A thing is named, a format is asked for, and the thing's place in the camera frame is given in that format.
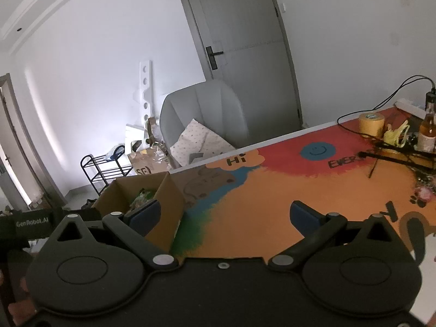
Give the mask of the person left hand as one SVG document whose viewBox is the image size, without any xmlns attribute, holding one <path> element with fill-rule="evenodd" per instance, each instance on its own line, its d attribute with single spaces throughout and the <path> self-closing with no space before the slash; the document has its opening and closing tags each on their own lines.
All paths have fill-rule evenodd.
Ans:
<svg viewBox="0 0 436 327">
<path fill-rule="evenodd" d="M 13 326 L 23 326 L 38 312 L 30 297 L 26 278 L 17 278 L 9 270 L 1 270 L 1 286 L 12 289 L 12 296 L 6 297 L 7 317 L 12 319 Z"/>
</svg>

